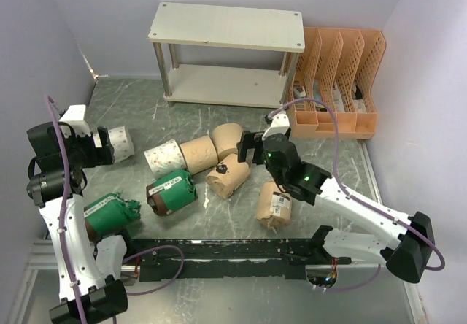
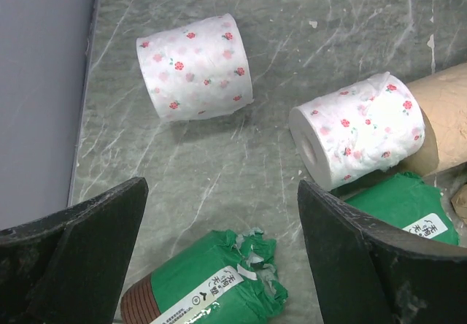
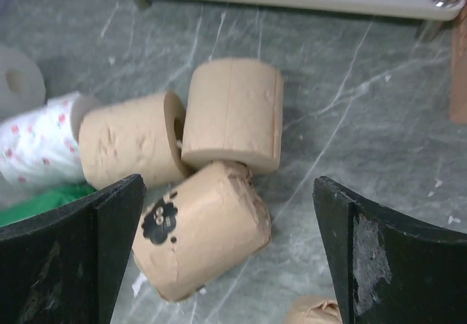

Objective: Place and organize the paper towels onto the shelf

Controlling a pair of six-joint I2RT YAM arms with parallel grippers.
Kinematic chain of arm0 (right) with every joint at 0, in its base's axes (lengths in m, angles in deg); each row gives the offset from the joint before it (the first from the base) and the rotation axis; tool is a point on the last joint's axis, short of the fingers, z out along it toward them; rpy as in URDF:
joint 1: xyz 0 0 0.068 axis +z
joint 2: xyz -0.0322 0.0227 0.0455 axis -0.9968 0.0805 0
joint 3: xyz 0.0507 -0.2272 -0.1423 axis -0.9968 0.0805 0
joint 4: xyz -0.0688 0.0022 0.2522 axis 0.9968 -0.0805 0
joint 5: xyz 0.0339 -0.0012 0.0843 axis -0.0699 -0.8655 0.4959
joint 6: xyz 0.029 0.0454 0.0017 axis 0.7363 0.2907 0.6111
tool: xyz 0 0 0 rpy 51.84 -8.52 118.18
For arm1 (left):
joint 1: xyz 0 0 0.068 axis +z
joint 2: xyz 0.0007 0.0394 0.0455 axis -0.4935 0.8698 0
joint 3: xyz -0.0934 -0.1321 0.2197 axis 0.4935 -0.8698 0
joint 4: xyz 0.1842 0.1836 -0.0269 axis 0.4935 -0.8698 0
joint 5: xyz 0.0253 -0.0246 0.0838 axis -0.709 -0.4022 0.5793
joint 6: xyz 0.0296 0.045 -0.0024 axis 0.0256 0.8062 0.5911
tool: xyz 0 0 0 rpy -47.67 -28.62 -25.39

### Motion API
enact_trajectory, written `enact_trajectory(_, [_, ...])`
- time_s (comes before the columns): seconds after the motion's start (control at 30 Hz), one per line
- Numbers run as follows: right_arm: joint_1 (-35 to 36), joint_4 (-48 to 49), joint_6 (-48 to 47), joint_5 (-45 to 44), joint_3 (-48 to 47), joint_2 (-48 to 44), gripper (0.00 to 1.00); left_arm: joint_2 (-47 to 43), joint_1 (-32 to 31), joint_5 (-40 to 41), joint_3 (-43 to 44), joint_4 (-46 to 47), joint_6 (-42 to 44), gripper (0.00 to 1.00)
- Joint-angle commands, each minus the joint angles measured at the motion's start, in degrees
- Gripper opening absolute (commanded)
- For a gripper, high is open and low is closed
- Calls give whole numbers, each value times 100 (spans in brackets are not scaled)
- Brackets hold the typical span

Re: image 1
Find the green roll with brown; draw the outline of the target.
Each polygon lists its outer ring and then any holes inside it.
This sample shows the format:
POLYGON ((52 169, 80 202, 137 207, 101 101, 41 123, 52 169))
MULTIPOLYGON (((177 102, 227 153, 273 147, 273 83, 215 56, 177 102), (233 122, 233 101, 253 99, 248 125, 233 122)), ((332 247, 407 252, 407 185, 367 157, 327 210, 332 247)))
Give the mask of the green roll with brown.
POLYGON ((165 217, 195 201, 197 191, 191 174, 180 169, 148 185, 146 197, 154 213, 165 217))

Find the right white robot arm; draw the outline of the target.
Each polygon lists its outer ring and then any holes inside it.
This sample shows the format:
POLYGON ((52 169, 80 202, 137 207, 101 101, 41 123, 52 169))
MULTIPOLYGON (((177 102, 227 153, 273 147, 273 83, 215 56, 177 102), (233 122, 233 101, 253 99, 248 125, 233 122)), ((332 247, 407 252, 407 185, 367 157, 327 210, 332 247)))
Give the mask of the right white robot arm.
POLYGON ((254 151, 253 163, 266 167, 281 193, 362 223, 382 241, 377 255, 386 268, 406 282, 420 282, 435 250, 429 216, 395 211, 346 188, 330 172, 301 160, 296 146, 284 134, 264 138, 261 132, 243 131, 236 147, 240 163, 246 160, 248 150, 254 151))

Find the green torn roll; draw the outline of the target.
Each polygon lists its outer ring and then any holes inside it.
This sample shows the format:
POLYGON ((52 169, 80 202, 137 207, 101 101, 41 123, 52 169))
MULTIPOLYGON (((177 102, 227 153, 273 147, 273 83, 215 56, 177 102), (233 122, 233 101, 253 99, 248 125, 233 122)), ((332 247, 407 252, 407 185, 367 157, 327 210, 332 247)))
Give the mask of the green torn roll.
POLYGON ((96 242, 101 237, 125 228, 138 220, 141 204, 124 199, 120 193, 108 193, 84 210, 85 226, 89 240, 96 242))

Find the white dotted paper roll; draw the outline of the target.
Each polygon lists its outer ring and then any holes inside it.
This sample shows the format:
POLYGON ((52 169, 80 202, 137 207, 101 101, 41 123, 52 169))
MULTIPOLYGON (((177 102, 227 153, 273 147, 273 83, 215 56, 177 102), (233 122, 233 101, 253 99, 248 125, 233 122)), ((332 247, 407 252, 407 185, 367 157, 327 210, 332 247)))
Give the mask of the white dotted paper roll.
POLYGON ((114 149, 115 163, 124 161, 134 155, 134 144, 125 126, 110 129, 109 140, 114 149))

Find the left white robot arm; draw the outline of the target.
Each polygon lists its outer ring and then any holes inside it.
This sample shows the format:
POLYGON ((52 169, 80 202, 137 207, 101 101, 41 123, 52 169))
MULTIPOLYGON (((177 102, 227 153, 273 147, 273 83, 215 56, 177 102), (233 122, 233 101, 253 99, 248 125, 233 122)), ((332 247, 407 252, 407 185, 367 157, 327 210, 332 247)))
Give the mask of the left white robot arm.
POLYGON ((91 242, 85 224, 83 170, 114 162, 108 131, 98 129, 96 147, 84 120, 59 121, 28 130, 35 156, 28 166, 28 196, 45 221, 58 266, 59 305, 50 310, 53 323, 100 323, 124 313, 127 293, 121 265, 132 262, 136 246, 121 235, 91 242))

